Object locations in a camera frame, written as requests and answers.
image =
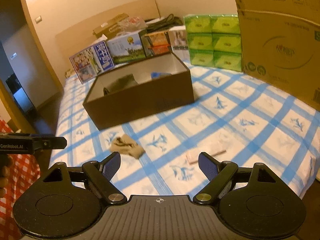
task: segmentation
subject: black cable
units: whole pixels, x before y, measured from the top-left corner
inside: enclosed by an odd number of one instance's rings
[[[152,33],[156,31],[162,31],[170,29],[171,27],[183,25],[183,22],[179,17],[174,16],[174,14],[170,14],[167,18],[162,19],[155,23],[148,24],[147,32]]]

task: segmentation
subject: headboard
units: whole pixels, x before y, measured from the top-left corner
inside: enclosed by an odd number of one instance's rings
[[[56,35],[58,47],[68,66],[72,66],[69,61],[70,56],[90,46],[96,40],[93,29],[120,13],[141,16],[144,20],[160,17],[156,0],[138,0],[104,11],[71,26]]]

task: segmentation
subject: green tissue pack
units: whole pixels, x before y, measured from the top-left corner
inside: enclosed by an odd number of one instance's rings
[[[213,50],[211,33],[189,33],[187,39],[190,49]]]
[[[189,52],[192,65],[214,67],[213,51],[190,49]]]
[[[242,70],[241,54],[215,51],[213,53],[214,66],[235,71]]]
[[[213,33],[240,34],[239,18],[234,14],[210,15]]]
[[[211,33],[210,15],[187,15],[184,22],[187,33]]]
[[[213,49],[232,53],[241,53],[241,36],[236,34],[212,34]]]

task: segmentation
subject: open box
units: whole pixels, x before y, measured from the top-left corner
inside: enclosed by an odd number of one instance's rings
[[[151,79],[151,73],[170,73]],[[137,85],[103,90],[126,75]],[[190,70],[172,52],[135,61],[99,75],[83,106],[99,130],[194,102]]]

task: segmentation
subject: metal screw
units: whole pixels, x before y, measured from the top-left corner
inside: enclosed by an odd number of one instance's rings
[[[202,193],[202,194],[198,194],[196,196],[196,199],[199,201],[208,201],[211,199],[211,196],[209,194],[206,193]]]
[[[119,193],[114,193],[114,194],[111,194],[109,195],[108,197],[111,201],[121,201],[124,199],[124,196],[122,194],[119,194]]]

